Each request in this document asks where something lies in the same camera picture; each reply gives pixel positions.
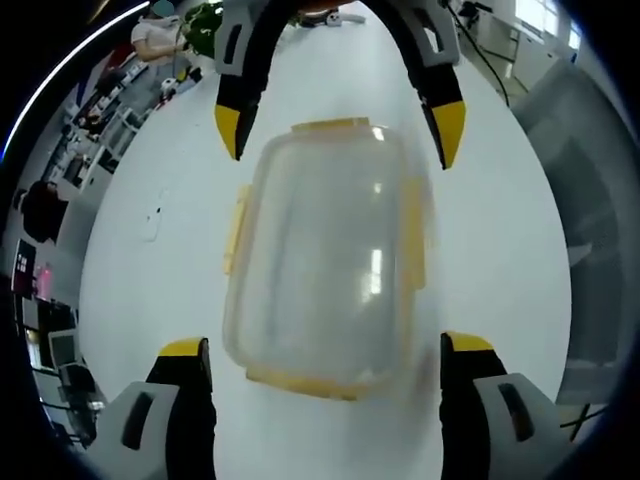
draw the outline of office desk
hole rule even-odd
[[[210,339],[219,478],[439,478],[439,333],[485,336],[510,371],[555,398],[571,315],[569,265],[552,192],[525,134],[465,60],[456,72],[468,117],[457,163],[435,145],[384,26],[287,30],[242,161],[212,111],[217,78],[155,112],[114,175],[91,234],[80,341],[108,399],[144,379],[160,348]],[[245,379],[222,346],[223,252],[238,188],[268,139],[291,125],[368,116],[400,132],[430,179],[427,287],[416,299],[412,366],[360,402],[296,395]],[[162,205],[154,241],[145,218]]]

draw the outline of person sitting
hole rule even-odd
[[[55,184],[42,180],[31,185],[29,191],[18,190],[13,201],[14,208],[22,213],[24,231],[39,243],[58,240],[68,204],[58,197]]]
[[[87,132],[87,138],[97,140],[107,126],[107,122],[103,121],[97,113],[89,113],[86,117],[78,119],[78,126]]]

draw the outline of person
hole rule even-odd
[[[107,126],[107,122],[103,121],[100,115],[89,113],[86,117],[78,119],[78,126],[86,131],[87,138],[97,140]]]
[[[58,197],[55,184],[39,180],[29,191],[18,190],[13,206],[22,213],[22,225],[30,237],[39,243],[55,243],[68,203]]]
[[[180,32],[180,17],[164,10],[166,3],[152,2],[131,31],[131,44],[138,58],[154,70],[158,88],[163,80],[191,70],[191,62],[184,55],[188,43]]]

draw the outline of yellow clip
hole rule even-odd
[[[289,392],[302,393],[312,397],[345,400],[348,402],[357,400],[358,397],[369,388],[364,385],[344,387],[328,380],[305,378],[263,369],[247,370],[246,377],[247,380],[263,383]]]
[[[407,182],[407,258],[414,290],[426,284],[424,257],[424,220],[422,217],[422,179],[411,177]]]
[[[293,132],[301,132],[304,130],[318,130],[321,128],[335,128],[335,127],[355,127],[358,125],[369,125],[369,119],[367,117],[355,117],[355,118],[336,118],[333,120],[322,120],[320,122],[299,123],[291,127]]]
[[[227,247],[224,251],[223,269],[226,275],[231,274],[233,271],[233,261],[236,256],[236,249],[238,248],[238,241],[240,240],[240,230],[244,223],[250,193],[251,185],[245,185],[238,191],[238,200],[236,201],[235,210],[233,212],[231,231],[229,232]]]

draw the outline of window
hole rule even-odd
[[[569,34],[569,47],[574,50],[578,50],[580,48],[580,40],[582,39],[582,34],[580,33],[580,28],[574,22],[571,22],[571,33]]]
[[[516,17],[540,33],[558,34],[558,7],[552,0],[516,0]]]

